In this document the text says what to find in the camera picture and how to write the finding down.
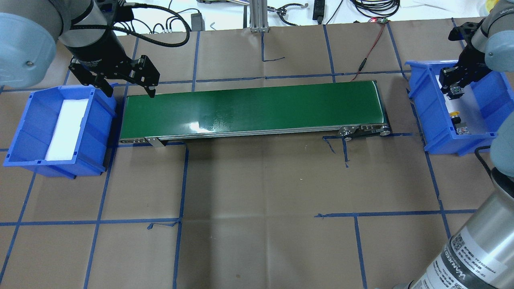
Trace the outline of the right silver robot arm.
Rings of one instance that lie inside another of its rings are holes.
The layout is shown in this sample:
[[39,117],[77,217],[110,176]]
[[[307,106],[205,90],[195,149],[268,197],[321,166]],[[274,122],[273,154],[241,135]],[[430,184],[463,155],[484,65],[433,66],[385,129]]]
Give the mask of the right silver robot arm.
[[513,2],[499,0],[479,22],[450,31],[465,41],[456,61],[408,61],[409,98],[425,138],[424,150],[474,153],[494,192],[443,246],[416,280],[397,289],[512,289],[513,287]]

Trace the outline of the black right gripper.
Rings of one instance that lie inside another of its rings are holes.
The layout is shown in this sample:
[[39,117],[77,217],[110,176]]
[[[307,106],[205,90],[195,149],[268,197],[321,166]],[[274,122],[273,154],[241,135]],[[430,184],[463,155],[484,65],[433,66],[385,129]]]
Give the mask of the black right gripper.
[[442,93],[448,93],[449,87],[458,84],[465,88],[471,82],[478,82],[492,70],[485,63],[485,53],[472,46],[466,46],[459,59],[452,67],[444,67],[439,71],[439,82]]

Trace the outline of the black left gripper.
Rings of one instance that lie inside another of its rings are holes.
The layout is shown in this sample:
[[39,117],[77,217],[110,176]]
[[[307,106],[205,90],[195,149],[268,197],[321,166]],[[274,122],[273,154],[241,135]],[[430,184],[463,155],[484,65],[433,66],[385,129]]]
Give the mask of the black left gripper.
[[154,98],[160,73],[147,55],[133,60],[112,31],[67,31],[72,53],[69,69],[84,86],[92,85],[107,97],[114,92],[108,80],[125,80],[143,87]]

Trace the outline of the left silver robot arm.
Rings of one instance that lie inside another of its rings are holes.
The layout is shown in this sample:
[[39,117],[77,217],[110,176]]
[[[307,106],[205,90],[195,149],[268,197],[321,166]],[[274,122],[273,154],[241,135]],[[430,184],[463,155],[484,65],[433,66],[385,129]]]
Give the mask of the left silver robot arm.
[[109,80],[124,80],[154,97],[159,71],[146,55],[130,58],[114,34],[114,24],[132,19],[136,7],[124,0],[2,0],[1,85],[40,83],[61,42],[72,54],[69,70],[80,84],[111,97]]

